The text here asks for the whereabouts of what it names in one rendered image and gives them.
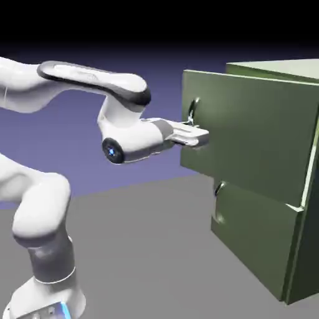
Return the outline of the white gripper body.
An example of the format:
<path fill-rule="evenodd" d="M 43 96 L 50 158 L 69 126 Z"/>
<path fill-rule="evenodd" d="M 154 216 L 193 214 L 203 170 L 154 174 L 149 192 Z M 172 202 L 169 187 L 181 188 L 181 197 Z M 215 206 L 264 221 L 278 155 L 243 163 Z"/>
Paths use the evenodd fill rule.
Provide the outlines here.
<path fill-rule="evenodd" d="M 209 142 L 209 132 L 198 126 L 189 125 L 186 122 L 168 120 L 167 123 L 173 128 L 173 133 L 168 140 L 183 146 L 203 146 Z"/>

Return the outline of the long curved metal handle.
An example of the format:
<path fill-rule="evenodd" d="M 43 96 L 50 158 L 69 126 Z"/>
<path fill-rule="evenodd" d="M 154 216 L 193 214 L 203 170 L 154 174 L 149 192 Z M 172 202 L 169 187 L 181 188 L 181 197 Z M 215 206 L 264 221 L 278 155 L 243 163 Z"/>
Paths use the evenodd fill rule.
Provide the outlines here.
<path fill-rule="evenodd" d="M 194 114 L 195 111 L 197 109 L 197 106 L 199 105 L 200 102 L 200 98 L 196 97 L 192 100 L 192 102 L 190 103 L 190 106 L 188 108 L 188 118 L 187 120 L 184 122 L 185 125 L 189 125 L 189 126 L 195 126 L 195 122 L 194 122 Z"/>

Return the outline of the large green cabinet door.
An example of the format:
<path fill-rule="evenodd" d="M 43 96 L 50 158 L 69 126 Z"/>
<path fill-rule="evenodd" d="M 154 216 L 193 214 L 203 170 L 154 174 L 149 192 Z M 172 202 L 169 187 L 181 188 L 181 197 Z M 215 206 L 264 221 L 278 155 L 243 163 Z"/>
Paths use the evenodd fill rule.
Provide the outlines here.
<path fill-rule="evenodd" d="M 194 122 L 209 143 L 183 149 L 182 166 L 291 206 L 304 203 L 319 83 L 185 70 L 183 112 L 195 98 Z"/>

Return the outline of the small green cabinet door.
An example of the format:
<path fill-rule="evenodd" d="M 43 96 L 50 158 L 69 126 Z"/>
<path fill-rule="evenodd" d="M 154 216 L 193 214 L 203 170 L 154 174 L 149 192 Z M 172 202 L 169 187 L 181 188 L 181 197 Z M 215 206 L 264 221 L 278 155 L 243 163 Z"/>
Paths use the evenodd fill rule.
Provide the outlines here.
<path fill-rule="evenodd" d="M 211 230 L 280 301 L 287 296 L 303 210 L 226 183 Z"/>

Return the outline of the green cabinet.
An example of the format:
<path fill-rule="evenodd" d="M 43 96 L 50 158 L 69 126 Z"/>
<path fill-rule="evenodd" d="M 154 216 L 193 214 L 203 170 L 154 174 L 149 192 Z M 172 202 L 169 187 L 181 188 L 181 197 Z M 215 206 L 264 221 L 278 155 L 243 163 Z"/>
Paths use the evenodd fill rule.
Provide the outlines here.
<path fill-rule="evenodd" d="M 319 83 L 319 59 L 229 62 L 226 64 L 225 71 L 218 74 Z M 186 118 L 188 111 L 183 112 L 182 109 L 182 116 Z M 287 296 L 285 300 L 281 301 L 286 304 L 295 303 L 319 293 L 319 117 L 312 152 L 305 185 L 304 203 L 299 207 L 292 206 L 303 210 L 303 215 Z M 214 190 L 217 182 L 222 180 L 207 177 L 212 181 L 212 219 L 215 211 Z"/>

